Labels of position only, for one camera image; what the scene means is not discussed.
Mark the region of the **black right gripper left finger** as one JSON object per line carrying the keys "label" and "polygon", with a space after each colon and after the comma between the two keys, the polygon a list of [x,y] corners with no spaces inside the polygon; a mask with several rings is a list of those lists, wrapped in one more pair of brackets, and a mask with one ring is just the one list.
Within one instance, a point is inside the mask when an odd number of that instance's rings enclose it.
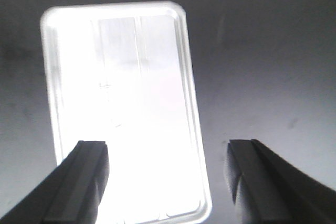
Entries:
{"label": "black right gripper left finger", "polygon": [[95,223],[108,178],[106,143],[79,141],[1,223]]}

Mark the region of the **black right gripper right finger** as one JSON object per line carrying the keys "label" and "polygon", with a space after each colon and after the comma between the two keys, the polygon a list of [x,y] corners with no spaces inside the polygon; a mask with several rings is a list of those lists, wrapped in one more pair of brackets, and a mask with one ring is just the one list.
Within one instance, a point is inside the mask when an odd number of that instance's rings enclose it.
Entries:
{"label": "black right gripper right finger", "polygon": [[240,223],[335,223],[335,190],[258,140],[230,140],[226,180]]}

